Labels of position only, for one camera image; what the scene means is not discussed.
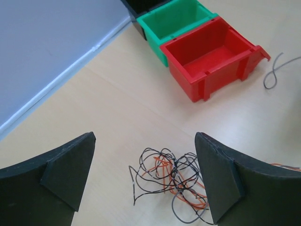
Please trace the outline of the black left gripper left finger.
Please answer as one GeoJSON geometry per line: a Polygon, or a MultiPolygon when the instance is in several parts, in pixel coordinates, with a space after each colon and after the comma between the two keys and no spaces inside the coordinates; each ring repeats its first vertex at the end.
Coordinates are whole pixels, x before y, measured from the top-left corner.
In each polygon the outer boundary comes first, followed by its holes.
{"type": "Polygon", "coordinates": [[[95,151],[93,132],[0,170],[2,226],[70,226],[95,151]]]}

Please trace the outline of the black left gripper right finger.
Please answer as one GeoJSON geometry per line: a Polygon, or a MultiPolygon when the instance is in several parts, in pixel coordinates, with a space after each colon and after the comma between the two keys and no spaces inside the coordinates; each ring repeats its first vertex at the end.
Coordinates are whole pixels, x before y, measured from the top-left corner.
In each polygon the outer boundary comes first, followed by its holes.
{"type": "Polygon", "coordinates": [[[195,148],[215,225],[300,225],[298,170],[265,163],[203,132],[195,135],[195,148]]]}

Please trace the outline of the red plastic bin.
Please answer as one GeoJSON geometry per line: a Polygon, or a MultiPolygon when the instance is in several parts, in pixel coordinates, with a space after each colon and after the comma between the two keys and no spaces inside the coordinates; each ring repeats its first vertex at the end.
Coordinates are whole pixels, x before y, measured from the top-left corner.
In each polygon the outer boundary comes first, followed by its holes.
{"type": "Polygon", "coordinates": [[[192,102],[236,81],[244,81],[270,55],[217,16],[160,46],[171,75],[192,102]]]}

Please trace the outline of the green plastic bin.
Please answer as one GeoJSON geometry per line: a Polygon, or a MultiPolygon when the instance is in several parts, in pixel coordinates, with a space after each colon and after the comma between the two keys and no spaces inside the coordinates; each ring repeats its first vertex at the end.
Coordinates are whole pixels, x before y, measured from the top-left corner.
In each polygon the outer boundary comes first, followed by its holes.
{"type": "Polygon", "coordinates": [[[137,18],[148,44],[164,66],[167,58],[160,46],[217,17],[197,0],[172,0],[137,18]]]}

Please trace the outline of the black plastic bin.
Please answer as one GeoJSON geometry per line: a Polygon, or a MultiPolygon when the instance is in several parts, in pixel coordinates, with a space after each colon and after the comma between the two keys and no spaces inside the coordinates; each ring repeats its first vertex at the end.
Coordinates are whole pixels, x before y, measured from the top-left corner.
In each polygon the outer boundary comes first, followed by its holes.
{"type": "Polygon", "coordinates": [[[143,16],[146,13],[153,11],[154,9],[163,6],[170,2],[169,0],[121,0],[123,5],[127,8],[131,22],[141,36],[147,40],[144,29],[137,22],[137,18],[143,16]]]}

